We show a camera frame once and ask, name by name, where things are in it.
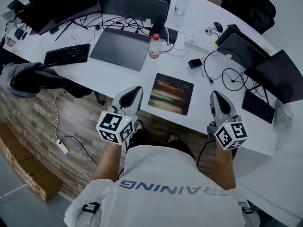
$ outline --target white cable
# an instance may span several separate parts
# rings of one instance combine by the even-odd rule
[[[167,33],[167,45],[169,46],[169,47],[172,47],[174,50],[176,50],[176,51],[183,51],[183,50],[185,50],[186,48],[188,48],[189,46],[190,46],[190,44],[188,45],[188,46],[185,46],[184,48],[182,48],[182,49],[178,49],[178,48],[176,48],[176,47],[173,47],[173,45],[169,42],[169,30],[167,29],[167,27],[164,25],[164,27],[165,27],[165,30],[166,30],[166,33]]]
[[[47,35],[47,33],[45,33],[44,37],[43,37],[42,40],[40,41],[40,43],[39,43],[39,45],[37,46],[37,48],[35,49],[35,51],[30,55],[30,57],[29,57],[29,59],[28,59],[29,62],[31,62],[31,61],[30,61],[30,58],[32,58],[32,55],[38,50],[39,46],[41,45],[41,43],[42,43],[42,41],[44,40],[44,38],[45,38],[46,35]]]
[[[49,120],[50,120],[50,122],[52,122],[52,123],[57,121],[56,128],[55,128],[55,136],[56,136],[56,140],[58,140],[58,137],[57,137],[57,127],[58,127],[58,117],[59,117],[59,115],[58,115],[58,109],[57,109],[57,104],[56,104],[56,97],[57,97],[57,89],[56,89],[56,91],[55,91],[55,97],[54,97],[54,99],[52,100],[52,99],[49,97],[49,98],[46,100],[46,103],[47,103],[47,105],[48,105],[49,107],[53,107],[54,105],[55,105],[55,107],[56,107],[57,115],[51,114],[51,115],[49,116]]]
[[[167,29],[167,27],[164,25],[166,33],[167,33],[167,44],[169,45],[169,47],[172,47],[172,45],[169,42],[169,30]]]

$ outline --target charger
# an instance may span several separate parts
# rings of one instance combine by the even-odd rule
[[[188,64],[189,64],[189,67],[190,67],[191,69],[194,69],[194,68],[197,68],[197,67],[200,67],[200,66],[203,65],[200,59],[193,59],[193,60],[190,60],[190,61],[188,62]]]

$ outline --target water bottle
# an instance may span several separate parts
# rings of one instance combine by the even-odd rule
[[[9,37],[5,37],[5,42],[9,47],[13,47],[16,43],[16,41],[14,41],[13,39],[11,39]]]
[[[175,12],[179,15],[184,15],[188,6],[189,0],[178,0],[175,6]]]
[[[153,34],[150,41],[149,55],[153,59],[157,59],[161,51],[161,41],[158,34]]]

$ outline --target gray floor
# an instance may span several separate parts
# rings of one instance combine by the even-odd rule
[[[0,196],[24,184],[0,153]],[[64,213],[70,202],[56,195],[48,203],[42,201],[25,186],[0,200],[0,218],[8,227],[66,227]]]

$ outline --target keyboard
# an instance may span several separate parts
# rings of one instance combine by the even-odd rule
[[[245,93],[242,108],[268,123],[274,119],[275,109],[249,91]]]
[[[87,62],[90,44],[80,44],[48,51],[45,55],[44,65],[48,67]]]

